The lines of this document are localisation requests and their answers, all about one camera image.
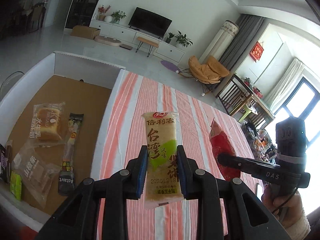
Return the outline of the dark brown snack stick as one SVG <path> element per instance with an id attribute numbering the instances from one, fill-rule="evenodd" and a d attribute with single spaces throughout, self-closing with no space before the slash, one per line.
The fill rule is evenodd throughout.
<path id="1" fill-rule="evenodd" d="M 11 154 L 12 154 L 12 142 L 13 140 L 9 140 L 6 143 L 5 146 L 5 161 L 6 161 L 6 166 L 5 166 L 5 174 L 6 174 L 6 178 L 7 181 L 10 180 L 10 158 L 11 158 Z"/>

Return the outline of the dark wooden chair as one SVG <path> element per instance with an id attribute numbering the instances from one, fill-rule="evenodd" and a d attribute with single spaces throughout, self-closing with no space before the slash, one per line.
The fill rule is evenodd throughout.
<path id="1" fill-rule="evenodd" d="M 251 101 L 253 90 L 244 81 L 233 74 L 223 89 L 217 94 L 223 108 L 228 115 L 235 115 L 244 108 L 244 105 Z"/>

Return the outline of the leafy plant white pot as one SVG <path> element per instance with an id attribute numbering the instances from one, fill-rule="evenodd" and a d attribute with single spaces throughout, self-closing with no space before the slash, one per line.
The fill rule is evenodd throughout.
<path id="1" fill-rule="evenodd" d="M 116 23 L 118 24 L 120 22 L 120 20 L 124 19 L 126 17 L 126 13 L 118 10 L 113 12 L 111 15 L 108 15 L 105 17 L 104 21 L 106 23 Z"/>

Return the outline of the green sausage snack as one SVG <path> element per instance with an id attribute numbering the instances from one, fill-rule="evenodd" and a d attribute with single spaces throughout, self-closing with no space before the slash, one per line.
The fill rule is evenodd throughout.
<path id="1" fill-rule="evenodd" d="M 84 114 L 70 113 L 66 143 L 63 149 L 61 169 L 59 172 L 58 194 L 68 196 L 75 189 L 75 174 L 73 168 L 73 154 L 76 139 L 79 134 Z"/>

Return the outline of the brown Snickers bar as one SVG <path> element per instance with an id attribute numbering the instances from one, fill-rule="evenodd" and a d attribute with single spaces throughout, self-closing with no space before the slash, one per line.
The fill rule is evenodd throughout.
<path id="1" fill-rule="evenodd" d="M 7 178 L 6 178 L 5 166 L 6 166 L 5 147 L 1 145 L 1 180 L 3 180 L 6 184 L 8 184 L 9 181 L 7 181 Z"/>

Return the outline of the brown cardboard box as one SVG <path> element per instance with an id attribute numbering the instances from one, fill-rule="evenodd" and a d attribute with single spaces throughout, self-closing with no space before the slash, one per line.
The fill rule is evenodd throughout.
<path id="1" fill-rule="evenodd" d="M 76 25 L 71 32 L 71 36 L 87 38 L 89 40 L 95 39 L 96 36 L 99 36 L 100 29 L 88 27 L 84 25 Z"/>

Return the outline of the clear hawthorn strips bag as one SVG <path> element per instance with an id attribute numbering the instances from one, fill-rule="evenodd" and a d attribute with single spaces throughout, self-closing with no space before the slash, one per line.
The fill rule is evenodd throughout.
<path id="1" fill-rule="evenodd" d="M 35 151 L 35 145 L 27 141 L 11 162 L 12 169 L 21 176 L 23 185 L 42 208 L 45 208 L 47 196 L 54 177 L 60 167 L 46 163 Z"/>

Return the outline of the grey curtain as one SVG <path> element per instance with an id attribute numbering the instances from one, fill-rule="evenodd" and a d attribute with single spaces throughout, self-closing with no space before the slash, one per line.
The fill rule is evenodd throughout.
<path id="1" fill-rule="evenodd" d="M 236 24 L 239 32 L 220 57 L 219 62 L 229 71 L 235 66 L 240 56 L 244 53 L 264 22 L 263 16 L 241 14 Z"/>

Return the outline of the white standing air conditioner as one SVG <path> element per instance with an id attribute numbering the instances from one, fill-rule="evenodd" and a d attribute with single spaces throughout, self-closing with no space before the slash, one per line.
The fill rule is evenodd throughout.
<path id="1" fill-rule="evenodd" d="M 219 60 L 238 34 L 239 29 L 240 28 L 236 23 L 226 20 L 213 40 L 210 42 L 209 46 L 205 49 L 204 53 L 199 59 L 199 62 L 205 63 L 210 56 L 213 56 Z"/>

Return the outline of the cluttered wooden side table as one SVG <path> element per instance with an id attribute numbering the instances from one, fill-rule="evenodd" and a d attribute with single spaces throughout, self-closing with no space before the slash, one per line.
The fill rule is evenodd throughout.
<path id="1" fill-rule="evenodd" d="M 234 74 L 233 76 L 236 78 L 237 81 L 240 82 L 240 85 L 242 85 L 242 87 L 244 87 L 244 89 L 247 91 L 247 101 L 252 103 L 252 105 L 255 107 L 257 111 L 257 114 L 250 113 L 247 118 L 255 125 L 256 128 L 266 128 L 275 119 L 274 114 L 265 105 L 262 99 L 259 98 L 257 94 L 255 94 L 252 88 L 246 85 L 245 82 L 237 75 Z"/>

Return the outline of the yellow rice cake packet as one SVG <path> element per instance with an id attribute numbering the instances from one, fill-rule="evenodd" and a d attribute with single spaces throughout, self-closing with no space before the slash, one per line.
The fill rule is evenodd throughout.
<path id="1" fill-rule="evenodd" d="M 183 199 L 178 178 L 175 112 L 147 112 L 145 120 L 148 149 L 145 208 L 155 209 Z"/>

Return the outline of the red snack packet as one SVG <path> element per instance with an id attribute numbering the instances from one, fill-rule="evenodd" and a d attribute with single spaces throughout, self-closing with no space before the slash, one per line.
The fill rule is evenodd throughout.
<path id="1" fill-rule="evenodd" d="M 230 140 L 228 139 L 227 134 L 222 130 L 221 126 L 215 121 L 215 119 L 213 119 L 211 123 L 209 140 L 212 145 L 213 156 L 224 180 L 231 181 L 233 178 L 240 178 L 240 170 L 221 165 L 218 162 L 218 156 L 221 153 L 227 154 L 228 156 L 232 157 L 236 157 L 236 153 Z"/>

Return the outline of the orange striped tablecloth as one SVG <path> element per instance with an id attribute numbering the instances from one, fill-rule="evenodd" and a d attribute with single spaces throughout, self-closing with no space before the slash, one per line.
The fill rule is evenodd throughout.
<path id="1" fill-rule="evenodd" d="M 151 148 L 152 165 L 167 160 L 168 177 L 176 178 L 175 159 L 167 155 L 160 140 L 159 128 L 164 126 L 175 133 L 177 144 L 199 168 L 222 178 L 210 143 L 212 122 L 227 135 L 237 156 L 253 157 L 233 117 L 172 87 L 122 70 L 101 123 L 91 176 L 96 180 L 112 176 L 146 145 Z M 129 239 L 195 239 L 197 201 L 180 200 L 147 209 L 144 199 L 128 200 L 127 220 Z"/>

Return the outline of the white TV cabinet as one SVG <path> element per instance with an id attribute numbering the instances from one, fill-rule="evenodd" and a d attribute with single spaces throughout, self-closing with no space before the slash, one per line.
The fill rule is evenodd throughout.
<path id="1" fill-rule="evenodd" d="M 160 59 L 179 64 L 185 52 L 165 41 L 141 31 L 113 23 L 91 20 L 90 27 L 99 28 L 102 36 L 120 40 L 123 44 L 142 50 Z"/>

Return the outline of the green cracker packet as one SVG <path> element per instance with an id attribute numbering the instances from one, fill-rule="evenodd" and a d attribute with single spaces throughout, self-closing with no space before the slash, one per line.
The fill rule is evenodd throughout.
<path id="1" fill-rule="evenodd" d="M 10 192 L 14 195 L 14 197 L 21 201 L 22 196 L 22 177 L 16 172 L 11 172 L 10 178 Z"/>

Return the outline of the small dark potted plant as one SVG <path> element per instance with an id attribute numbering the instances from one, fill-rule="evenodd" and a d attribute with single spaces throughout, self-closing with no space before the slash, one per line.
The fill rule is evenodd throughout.
<path id="1" fill-rule="evenodd" d="M 175 37 L 175 34 L 169 32 L 165 42 L 169 44 L 174 37 Z"/>

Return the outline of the red wall decoration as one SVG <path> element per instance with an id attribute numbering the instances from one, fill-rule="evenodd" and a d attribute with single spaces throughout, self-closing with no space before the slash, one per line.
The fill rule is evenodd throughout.
<path id="1" fill-rule="evenodd" d="M 257 62 L 261 59 L 263 51 L 264 51 L 263 46 L 257 41 L 254 47 L 249 52 L 249 55 L 254 62 Z"/>

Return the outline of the black television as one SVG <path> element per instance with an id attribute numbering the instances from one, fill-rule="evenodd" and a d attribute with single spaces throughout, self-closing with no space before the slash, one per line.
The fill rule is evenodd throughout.
<path id="1" fill-rule="evenodd" d="M 172 20 L 154 12 L 136 7 L 129 26 L 146 31 L 157 37 L 163 37 L 170 27 Z"/>

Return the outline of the white cardboard box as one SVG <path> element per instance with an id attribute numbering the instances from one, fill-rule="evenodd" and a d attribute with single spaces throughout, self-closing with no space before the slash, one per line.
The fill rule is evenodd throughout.
<path id="1" fill-rule="evenodd" d="M 71 113 L 84 120 L 75 145 L 75 181 L 100 177 L 108 122 L 124 67 L 56 51 L 29 70 L 1 101 L 1 143 L 16 155 L 29 138 L 33 107 L 63 103 L 62 129 Z"/>

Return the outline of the orange lounge chair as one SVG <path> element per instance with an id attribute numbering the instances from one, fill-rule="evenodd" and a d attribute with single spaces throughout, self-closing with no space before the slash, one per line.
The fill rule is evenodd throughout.
<path id="1" fill-rule="evenodd" d="M 193 77 L 202 86 L 201 96 L 212 91 L 212 86 L 221 82 L 227 77 L 230 71 L 224 67 L 215 57 L 209 56 L 207 61 L 200 64 L 196 56 L 188 60 L 188 69 L 177 70 L 176 73 L 185 78 Z"/>

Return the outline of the green potted plant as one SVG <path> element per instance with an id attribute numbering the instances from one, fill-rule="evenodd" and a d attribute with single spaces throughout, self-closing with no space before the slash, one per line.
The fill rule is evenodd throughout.
<path id="1" fill-rule="evenodd" d="M 175 47 L 184 49 L 188 48 L 189 46 L 193 45 L 193 42 L 191 39 L 187 38 L 186 34 L 182 34 L 180 31 L 178 31 L 178 34 L 174 36 L 176 38 L 176 45 Z"/>

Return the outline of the round pink floor cushion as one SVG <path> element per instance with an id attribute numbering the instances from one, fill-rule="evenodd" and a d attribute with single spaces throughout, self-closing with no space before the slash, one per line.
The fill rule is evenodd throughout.
<path id="1" fill-rule="evenodd" d="M 118 39 L 115 38 L 111 38 L 111 37 L 104 37 L 104 36 L 96 36 L 94 38 L 95 42 L 101 43 L 101 44 L 106 44 L 109 46 L 113 46 L 113 47 L 119 47 L 122 42 Z"/>

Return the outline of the red flower vase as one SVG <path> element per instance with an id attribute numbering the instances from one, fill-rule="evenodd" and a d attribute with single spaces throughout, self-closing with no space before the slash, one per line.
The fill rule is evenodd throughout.
<path id="1" fill-rule="evenodd" d="M 102 6 L 100 6 L 99 8 L 98 8 L 98 13 L 99 13 L 99 15 L 98 15 L 98 20 L 99 21 L 103 21 L 104 19 L 105 19 L 105 17 L 106 17 L 106 13 L 109 11 L 111 9 L 111 5 L 108 5 L 108 6 L 104 6 L 104 5 L 102 5 Z"/>

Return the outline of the packaged bread loaf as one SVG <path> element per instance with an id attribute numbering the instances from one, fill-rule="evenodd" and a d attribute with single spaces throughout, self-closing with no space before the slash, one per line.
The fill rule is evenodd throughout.
<path id="1" fill-rule="evenodd" d="M 62 144 L 64 108 L 65 102 L 34 105 L 28 139 L 43 147 Z"/>

